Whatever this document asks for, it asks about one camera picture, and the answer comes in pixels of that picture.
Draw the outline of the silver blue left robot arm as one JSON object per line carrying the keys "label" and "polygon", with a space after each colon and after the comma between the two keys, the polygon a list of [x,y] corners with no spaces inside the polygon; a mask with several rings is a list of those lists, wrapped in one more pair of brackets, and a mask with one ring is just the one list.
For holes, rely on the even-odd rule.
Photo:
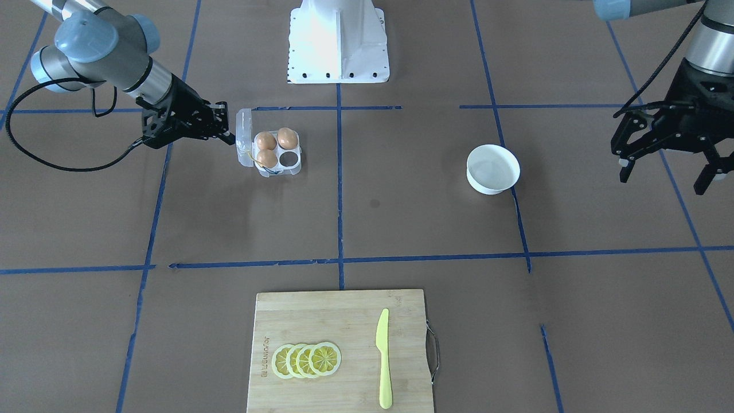
{"label": "silver blue left robot arm", "polygon": [[[610,142],[619,158],[622,183],[635,163],[656,151],[703,154],[706,164],[694,183],[702,196],[715,180],[732,172],[732,155],[719,153],[719,143],[733,137],[733,23],[731,1],[702,1],[671,50],[647,81],[614,113],[620,123]],[[676,54],[690,44],[666,96],[637,104]]]}

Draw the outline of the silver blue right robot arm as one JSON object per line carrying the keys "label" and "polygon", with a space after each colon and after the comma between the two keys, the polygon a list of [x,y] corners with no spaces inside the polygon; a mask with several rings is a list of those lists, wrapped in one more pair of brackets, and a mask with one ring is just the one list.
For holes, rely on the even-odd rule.
{"label": "silver blue right robot arm", "polygon": [[220,139],[233,145],[226,102],[211,103],[154,60],[157,27],[144,15],[122,15],[102,1],[37,1],[60,21],[53,44],[32,55],[30,68],[53,92],[103,83],[142,108],[143,143],[160,149],[177,139]]}

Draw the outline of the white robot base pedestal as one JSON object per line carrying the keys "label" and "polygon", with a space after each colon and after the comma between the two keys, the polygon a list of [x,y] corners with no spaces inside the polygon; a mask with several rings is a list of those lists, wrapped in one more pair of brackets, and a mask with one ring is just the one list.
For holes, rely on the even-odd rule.
{"label": "white robot base pedestal", "polygon": [[385,14],[372,1],[303,1],[290,11],[287,82],[388,82]]}

